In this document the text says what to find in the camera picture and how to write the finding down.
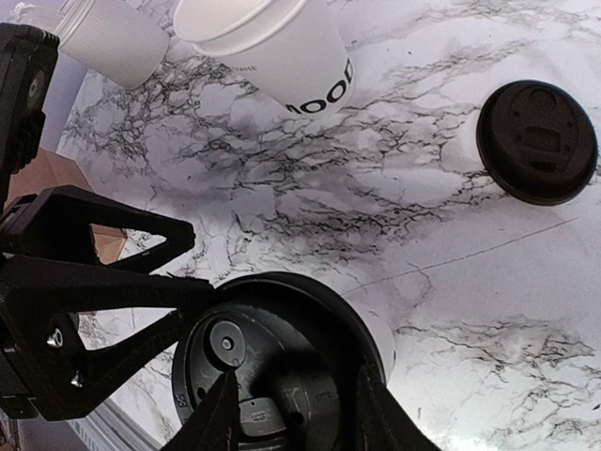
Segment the white marble countertop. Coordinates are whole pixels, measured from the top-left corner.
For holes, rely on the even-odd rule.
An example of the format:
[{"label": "white marble countertop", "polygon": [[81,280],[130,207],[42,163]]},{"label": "white marble countertop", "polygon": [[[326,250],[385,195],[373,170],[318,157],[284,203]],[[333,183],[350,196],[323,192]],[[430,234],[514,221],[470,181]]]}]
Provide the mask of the white marble countertop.
[{"label": "white marble countertop", "polygon": [[[174,3],[136,6],[173,34]],[[301,272],[388,315],[390,388],[443,450],[601,449],[599,178],[529,206],[475,144],[485,99],[516,79],[562,87],[600,123],[599,3],[330,3],[358,74],[336,116],[295,120],[173,39],[136,91],[88,75],[60,153],[99,193],[194,224],[171,273]],[[148,243],[131,234],[128,252]],[[102,346],[159,315],[101,313],[84,333]],[[172,355],[113,397],[163,443],[179,428]]]}]

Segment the printed text on cup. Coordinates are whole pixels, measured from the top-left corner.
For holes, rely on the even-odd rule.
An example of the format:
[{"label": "printed text on cup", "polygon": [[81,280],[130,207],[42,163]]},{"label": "printed text on cup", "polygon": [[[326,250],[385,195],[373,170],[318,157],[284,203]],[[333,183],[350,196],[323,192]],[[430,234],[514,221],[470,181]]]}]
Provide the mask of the printed text on cup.
[{"label": "printed text on cup", "polygon": [[299,115],[305,113],[308,115],[313,115],[315,113],[320,113],[325,110],[329,104],[334,104],[340,101],[348,91],[350,87],[350,83],[353,81],[354,69],[353,65],[350,62],[350,59],[347,61],[347,67],[345,68],[345,78],[336,83],[331,89],[326,99],[316,99],[314,101],[308,101],[301,106],[297,107],[294,105],[287,104],[285,107],[288,111],[292,113],[297,113]]}]

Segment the marble veining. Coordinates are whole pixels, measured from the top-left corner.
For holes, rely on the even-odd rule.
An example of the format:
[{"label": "marble veining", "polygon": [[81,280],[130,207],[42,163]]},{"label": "marble veining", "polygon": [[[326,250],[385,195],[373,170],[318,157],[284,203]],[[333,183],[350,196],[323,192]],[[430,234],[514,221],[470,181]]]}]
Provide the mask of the marble veining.
[{"label": "marble veining", "polygon": [[[131,1],[173,36],[172,0]],[[389,319],[390,388],[445,451],[601,449],[601,185],[545,209],[492,182],[475,144],[486,98],[517,79],[601,120],[601,6],[590,0],[333,0],[357,90],[295,119],[172,37],[125,92],[89,73],[59,152],[101,194],[190,221],[162,269],[215,284],[301,272]],[[129,234],[126,254],[152,244]],[[85,319],[101,347],[155,310]],[[179,428],[173,349],[114,400],[154,438]]]}]

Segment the black lettering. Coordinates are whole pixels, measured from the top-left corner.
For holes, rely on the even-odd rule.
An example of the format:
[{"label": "black lettering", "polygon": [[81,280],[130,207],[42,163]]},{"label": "black lettering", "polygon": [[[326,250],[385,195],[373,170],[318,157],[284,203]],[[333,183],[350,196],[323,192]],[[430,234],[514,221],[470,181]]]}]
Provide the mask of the black lettering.
[{"label": "black lettering", "polygon": [[176,396],[176,404],[180,409],[183,409],[184,407],[188,407],[188,400],[183,394],[179,394]]},{"label": "black lettering", "polygon": [[347,61],[347,68],[345,69],[345,76],[347,78],[348,83],[353,81],[353,77],[355,76],[355,70],[353,69],[353,63],[350,62],[350,58]]},{"label": "black lettering", "polygon": [[[316,105],[318,109],[309,109],[311,105]],[[316,100],[316,101],[308,101],[300,106],[301,110],[305,113],[309,113],[310,115],[314,115],[315,113],[319,113],[325,110],[328,107],[326,101]]]},{"label": "black lettering", "polygon": [[297,115],[301,115],[302,113],[299,111],[299,109],[294,106],[294,105],[286,105],[285,109],[288,110],[291,113],[296,113]]},{"label": "black lettering", "polygon": [[[340,93],[340,95],[338,97],[334,97],[336,88],[338,88],[338,87],[340,87],[342,89],[342,92]],[[346,93],[347,93],[347,83],[344,80],[341,80],[336,85],[334,85],[334,87],[332,89],[330,89],[330,92],[328,93],[328,102],[329,103],[336,103],[340,99],[342,99],[342,97]]]}]

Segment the black plastic lid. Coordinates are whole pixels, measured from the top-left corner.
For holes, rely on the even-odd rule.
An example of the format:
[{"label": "black plastic lid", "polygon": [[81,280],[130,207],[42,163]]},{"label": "black plastic lid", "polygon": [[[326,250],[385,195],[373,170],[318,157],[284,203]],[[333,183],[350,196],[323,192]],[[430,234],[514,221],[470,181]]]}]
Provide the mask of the black plastic lid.
[{"label": "black plastic lid", "polygon": [[593,177],[597,140],[582,107],[556,86],[520,81],[486,101],[478,150],[492,178],[510,195],[534,205],[576,197]]},{"label": "black plastic lid", "polygon": [[331,289],[292,273],[240,277],[217,288],[217,299],[177,345],[172,384],[182,423],[234,369],[240,449],[346,449],[360,367],[385,382],[361,317]]}]

